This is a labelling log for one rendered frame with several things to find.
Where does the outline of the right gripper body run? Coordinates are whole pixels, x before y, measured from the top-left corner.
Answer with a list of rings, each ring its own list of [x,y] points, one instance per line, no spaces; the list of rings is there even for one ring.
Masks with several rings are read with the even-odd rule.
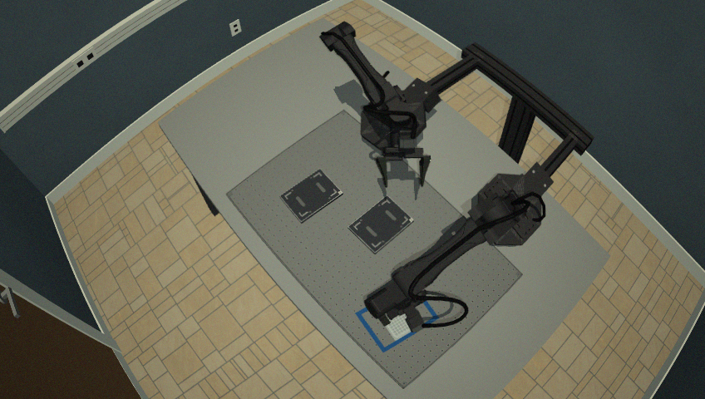
[[[397,135],[399,135],[400,138],[411,138],[411,129],[406,128],[404,131],[401,131],[401,128],[398,127],[391,129],[391,131],[392,148],[385,148],[382,152],[383,156],[377,157],[376,160],[378,158],[386,158],[387,160],[403,160],[403,158],[431,158],[430,155],[423,155],[423,148],[400,148]]]

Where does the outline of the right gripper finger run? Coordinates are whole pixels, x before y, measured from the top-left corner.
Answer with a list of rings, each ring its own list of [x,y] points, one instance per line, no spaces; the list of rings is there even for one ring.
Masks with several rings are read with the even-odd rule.
[[[377,163],[378,169],[380,170],[380,172],[382,174],[382,178],[384,180],[385,187],[387,188],[387,159],[386,158],[378,158],[376,160],[376,163]]]
[[[421,186],[424,185],[425,175],[426,175],[426,171],[427,171],[427,169],[428,169],[428,166],[429,166],[429,164],[430,164],[430,161],[431,161],[431,158],[422,158],[422,159],[419,161]]]

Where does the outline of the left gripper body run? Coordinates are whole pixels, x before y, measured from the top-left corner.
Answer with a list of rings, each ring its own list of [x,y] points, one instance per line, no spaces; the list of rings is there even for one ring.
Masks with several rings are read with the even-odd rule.
[[[414,303],[413,301],[399,303],[395,308],[388,312],[387,315],[384,314],[379,319],[383,319],[388,316],[388,318],[392,320],[396,316],[402,316],[405,313],[407,315],[408,322],[410,323],[412,329],[414,329],[424,323],[421,314],[415,309],[416,306],[423,302],[425,301],[418,300],[416,303]]]

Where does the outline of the blue tape outline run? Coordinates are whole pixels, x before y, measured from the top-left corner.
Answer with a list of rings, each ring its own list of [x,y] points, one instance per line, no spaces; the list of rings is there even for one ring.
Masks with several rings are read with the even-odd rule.
[[[425,324],[433,323],[433,322],[436,321],[439,317],[436,315],[436,313],[434,312],[434,310],[432,309],[432,307],[430,306],[430,304],[429,304],[427,301],[424,302],[424,305],[426,306],[426,308],[428,309],[428,311],[429,311],[429,312],[431,313],[431,315],[433,316],[433,318],[431,318],[430,320],[428,320],[427,322],[425,322]],[[363,326],[367,329],[367,331],[369,332],[369,334],[372,336],[373,340],[374,340],[374,341],[376,342],[376,344],[380,347],[380,349],[382,350],[382,352],[385,352],[385,351],[391,349],[392,347],[395,347],[397,344],[399,344],[400,342],[403,342],[404,340],[406,340],[407,338],[409,338],[410,336],[412,336],[413,334],[416,333],[416,332],[410,332],[410,333],[408,333],[407,335],[405,335],[404,337],[401,337],[401,338],[399,338],[398,340],[396,340],[395,342],[391,343],[390,345],[384,347],[384,346],[382,345],[382,343],[380,342],[380,340],[377,338],[376,334],[375,334],[375,333],[373,332],[373,330],[369,327],[369,325],[367,324],[366,320],[363,318],[362,314],[365,313],[366,311],[368,311],[367,308],[364,308],[364,309],[358,311],[358,312],[356,313],[356,315],[357,315],[357,317],[359,318],[359,320],[362,322]]]

